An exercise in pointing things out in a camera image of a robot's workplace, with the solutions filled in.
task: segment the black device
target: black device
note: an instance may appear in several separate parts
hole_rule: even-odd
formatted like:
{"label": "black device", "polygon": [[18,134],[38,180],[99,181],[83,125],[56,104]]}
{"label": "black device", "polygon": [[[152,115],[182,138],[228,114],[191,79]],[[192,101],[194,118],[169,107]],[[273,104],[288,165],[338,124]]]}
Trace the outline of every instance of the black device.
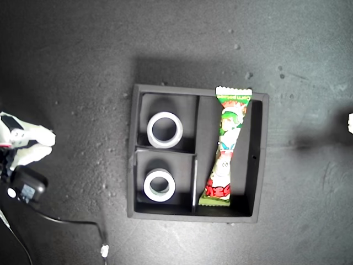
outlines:
{"label": "black device", "polygon": [[10,177],[9,189],[26,203],[38,202],[47,187],[47,178],[26,166],[17,166]]}

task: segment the snack package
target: snack package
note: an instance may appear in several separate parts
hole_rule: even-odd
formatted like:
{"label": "snack package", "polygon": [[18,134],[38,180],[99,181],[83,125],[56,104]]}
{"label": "snack package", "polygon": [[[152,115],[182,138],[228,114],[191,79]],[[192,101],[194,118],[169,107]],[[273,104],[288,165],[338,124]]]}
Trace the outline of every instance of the snack package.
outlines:
{"label": "snack package", "polygon": [[199,205],[230,205],[231,159],[252,94],[251,89],[216,87],[216,96],[224,107],[220,123],[220,138],[216,162],[199,199]]}

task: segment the black cable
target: black cable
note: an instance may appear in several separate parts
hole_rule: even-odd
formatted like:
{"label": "black cable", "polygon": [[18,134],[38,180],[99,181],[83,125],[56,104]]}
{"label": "black cable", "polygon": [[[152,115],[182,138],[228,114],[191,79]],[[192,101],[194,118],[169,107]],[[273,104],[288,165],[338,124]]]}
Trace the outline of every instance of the black cable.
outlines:
{"label": "black cable", "polygon": [[29,251],[28,251],[28,248],[25,244],[24,241],[22,241],[21,239],[19,239],[17,237],[17,235],[15,234],[15,232],[12,230],[9,222],[7,221],[7,218],[6,218],[6,214],[4,213],[4,211],[1,209],[0,207],[0,211],[3,213],[4,217],[5,217],[5,220],[2,220],[5,224],[5,226],[10,230],[10,232],[12,233],[12,235],[15,237],[15,239],[17,240],[17,242],[21,245],[21,247],[23,248],[24,252],[26,252],[26,255],[27,255],[27,259],[28,259],[28,262],[30,265],[33,265],[33,261],[32,261],[32,258],[31,258],[31,255],[29,254]]}
{"label": "black cable", "polygon": [[21,197],[18,197],[18,198],[19,198],[19,200],[21,202],[23,202],[30,209],[32,209],[32,211],[34,211],[36,214],[38,214],[40,217],[42,217],[42,218],[44,218],[46,220],[49,220],[49,221],[52,221],[52,222],[56,222],[56,223],[62,224],[62,225],[93,225],[93,226],[95,226],[98,229],[98,233],[99,233],[102,245],[106,245],[106,240],[105,240],[104,233],[102,232],[102,230],[101,230],[101,228],[100,228],[98,223],[93,222],[93,221],[71,221],[71,220],[61,220],[61,219],[58,219],[58,218],[54,218],[54,217],[51,217],[51,216],[49,216],[47,214],[44,214],[44,213],[38,211],[32,205],[28,204],[23,198],[21,198]]}
{"label": "black cable", "polygon": [[27,246],[24,242],[22,242],[20,239],[18,239],[17,235],[14,233],[14,231],[9,227],[9,230],[11,231],[12,235],[15,237],[15,239],[20,243],[20,245],[22,246],[23,250],[26,252],[26,255],[27,255],[27,259],[29,261],[29,264],[30,265],[33,265],[33,262],[32,262],[32,258],[31,258],[31,255],[29,254],[28,252],[28,249],[27,249]]}

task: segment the white cable end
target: white cable end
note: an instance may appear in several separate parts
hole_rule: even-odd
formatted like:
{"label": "white cable end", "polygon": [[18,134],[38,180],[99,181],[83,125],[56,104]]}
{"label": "white cable end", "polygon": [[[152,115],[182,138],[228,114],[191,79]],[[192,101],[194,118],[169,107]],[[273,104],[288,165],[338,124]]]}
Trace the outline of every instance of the white cable end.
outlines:
{"label": "white cable end", "polygon": [[109,246],[108,245],[102,245],[100,249],[100,254],[103,258],[107,258],[109,253]]}
{"label": "white cable end", "polygon": [[348,116],[348,131],[353,134],[353,113]]}

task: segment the power cord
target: power cord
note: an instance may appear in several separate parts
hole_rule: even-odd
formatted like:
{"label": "power cord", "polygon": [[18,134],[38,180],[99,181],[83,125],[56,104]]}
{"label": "power cord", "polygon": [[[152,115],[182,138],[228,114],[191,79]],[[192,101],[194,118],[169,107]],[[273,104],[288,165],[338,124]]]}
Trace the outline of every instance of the power cord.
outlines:
{"label": "power cord", "polygon": [[5,226],[10,230],[10,232],[12,233],[12,235],[15,237],[15,239],[17,240],[17,242],[19,242],[19,244],[21,245],[21,247],[23,248],[24,252],[26,252],[26,255],[27,255],[27,259],[28,259],[28,262],[30,265],[33,265],[33,262],[32,262],[32,258],[31,258],[31,255],[29,254],[28,252],[28,249],[27,249],[27,246],[26,244],[20,240],[17,235],[15,234],[15,232],[12,230],[12,228],[10,227],[10,224],[9,222],[7,221],[4,213],[2,212],[2,210],[0,209],[0,219],[3,221],[3,223],[5,224]]}
{"label": "power cord", "polygon": [[62,224],[62,225],[92,225],[92,226],[95,226],[98,230],[99,237],[101,239],[101,244],[102,244],[102,247],[100,249],[100,254],[103,257],[104,265],[107,265],[106,258],[108,256],[108,252],[109,252],[109,245],[106,243],[105,235],[97,222],[71,221],[71,220],[61,220],[58,218],[54,218],[54,217],[51,217],[47,214],[42,213],[41,211],[38,211],[32,205],[28,204],[21,196],[17,196],[17,199],[20,200],[21,202],[23,202],[27,207],[29,207],[32,211],[34,211],[38,216],[40,216],[48,221],[56,222],[56,223]]}
{"label": "power cord", "polygon": [[[102,247],[100,249],[100,254],[103,257],[103,261],[104,261],[104,265],[107,265],[107,256],[108,256],[108,252],[109,252],[109,245],[106,243],[106,238],[105,238],[105,234],[103,233],[101,227],[99,226],[99,224],[97,222],[93,222],[93,221],[70,221],[70,220],[61,220],[58,218],[54,218],[51,217],[49,215],[46,215],[40,211],[38,211],[37,209],[35,209],[32,205],[28,204],[27,201],[22,198],[21,196],[16,196],[16,198],[24,203],[25,205],[27,205],[27,207],[29,207],[32,211],[34,211],[38,216],[48,220],[48,221],[52,221],[52,222],[56,222],[58,224],[64,224],[64,225],[92,225],[95,226],[98,229],[98,233],[101,239],[101,244]],[[30,265],[33,265],[31,256],[29,254],[28,248],[26,246],[26,244],[20,240],[17,235],[14,233],[14,231],[11,229],[9,222],[7,221],[5,215],[3,214],[3,212],[0,209],[0,219],[3,221],[3,223],[5,224],[5,226],[10,230],[10,232],[13,234],[13,236],[16,238],[16,240],[20,243],[20,245],[22,246],[23,250],[26,252],[28,261]]]}

